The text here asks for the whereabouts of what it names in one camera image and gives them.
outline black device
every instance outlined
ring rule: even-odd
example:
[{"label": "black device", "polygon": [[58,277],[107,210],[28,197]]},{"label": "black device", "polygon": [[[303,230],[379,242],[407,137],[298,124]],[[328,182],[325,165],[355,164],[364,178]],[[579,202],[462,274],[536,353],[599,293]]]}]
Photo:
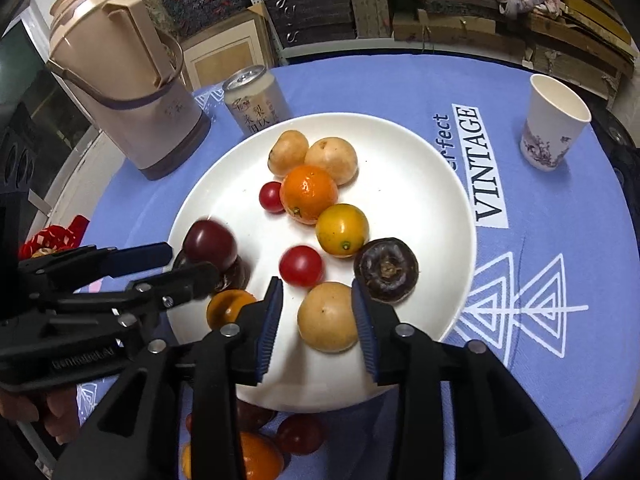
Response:
[{"label": "black device", "polygon": [[[210,294],[219,273],[203,262],[133,280],[121,292],[74,291],[103,276],[169,263],[165,243],[126,250],[93,246],[23,260],[19,314],[0,324],[0,388],[39,392],[119,373],[65,449],[54,480],[169,480],[177,475],[179,395],[193,386],[192,478],[245,478],[236,423],[236,384],[267,373],[283,289],[272,278],[262,301],[202,341],[170,347],[154,338],[159,313]],[[574,460],[535,403],[480,341],[433,342],[400,323],[354,280],[352,307],[374,382],[401,389],[393,480],[442,478],[441,381],[452,391],[460,480],[573,480]]]}]

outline wooden frame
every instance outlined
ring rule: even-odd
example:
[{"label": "wooden frame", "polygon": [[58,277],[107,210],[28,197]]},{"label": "wooden frame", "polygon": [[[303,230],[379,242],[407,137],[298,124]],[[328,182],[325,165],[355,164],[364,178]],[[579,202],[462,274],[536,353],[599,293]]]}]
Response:
[{"label": "wooden frame", "polygon": [[224,81],[247,66],[273,67],[273,54],[262,9],[253,6],[202,30],[181,43],[191,89]]}]

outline shelf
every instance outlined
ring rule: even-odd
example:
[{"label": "shelf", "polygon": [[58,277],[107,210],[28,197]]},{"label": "shelf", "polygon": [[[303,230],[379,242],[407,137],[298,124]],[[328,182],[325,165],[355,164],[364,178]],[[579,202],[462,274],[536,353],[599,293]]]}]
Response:
[{"label": "shelf", "polygon": [[[422,42],[396,41],[393,38],[358,38],[356,40],[325,41],[324,43],[289,46],[283,49],[283,54],[285,58],[292,59],[300,56],[313,56],[331,52],[357,52],[361,50],[407,50],[420,52],[422,51]],[[449,52],[452,54],[479,56],[522,65],[522,59],[519,59],[517,56],[511,56],[506,52],[481,46],[440,43],[434,43],[432,46],[431,43],[427,43],[424,49],[425,54],[430,54],[432,51],[433,53]]]}]

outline blue tablecloth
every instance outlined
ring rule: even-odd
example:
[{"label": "blue tablecloth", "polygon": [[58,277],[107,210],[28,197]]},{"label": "blue tablecloth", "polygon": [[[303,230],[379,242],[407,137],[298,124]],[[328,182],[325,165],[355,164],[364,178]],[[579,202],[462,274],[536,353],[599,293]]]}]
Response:
[{"label": "blue tablecloth", "polygon": [[[636,238],[591,127],[556,171],[543,173],[526,163],[518,146],[529,102],[529,73],[523,70],[457,57],[396,55],[339,57],[275,73],[295,116],[360,112],[385,118],[432,142],[455,168],[472,191],[478,262],[466,309],[447,341],[484,340],[586,475],[622,428],[640,362]],[[196,93],[203,102],[209,94]],[[215,111],[207,139],[170,176],[149,182],[124,163],[84,243],[125,248],[167,240],[187,193],[241,140],[226,108]],[[126,281],[107,278],[102,290]],[[82,416],[107,386],[83,386]],[[295,457],[281,478],[386,478],[395,407],[392,392],[324,414],[328,442],[314,455]],[[446,415],[450,422],[449,406]],[[187,439],[182,429],[181,443]]]}]

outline cherry tomato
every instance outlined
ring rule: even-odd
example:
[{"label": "cherry tomato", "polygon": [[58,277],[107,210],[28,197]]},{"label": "cherry tomato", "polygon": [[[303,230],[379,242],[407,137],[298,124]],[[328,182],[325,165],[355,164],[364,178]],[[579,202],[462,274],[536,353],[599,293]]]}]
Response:
[{"label": "cherry tomato", "polygon": [[285,282],[296,286],[315,286],[324,275],[322,256],[306,245],[288,249],[282,255],[278,269]]},{"label": "cherry tomato", "polygon": [[267,182],[260,188],[258,200],[260,200],[262,208],[269,213],[281,213],[284,211],[284,206],[280,201],[281,186],[282,184],[279,182]]},{"label": "cherry tomato", "polygon": [[238,429],[240,431],[258,431],[276,416],[276,412],[273,410],[254,406],[240,399],[236,401],[236,409],[238,410]]},{"label": "cherry tomato", "polygon": [[287,417],[276,433],[278,447],[292,455],[309,455],[324,442],[324,428],[320,419],[311,413],[297,413]]},{"label": "cherry tomato", "polygon": [[231,231],[215,220],[197,220],[182,243],[190,262],[211,262],[225,272],[238,257],[238,245]]}]

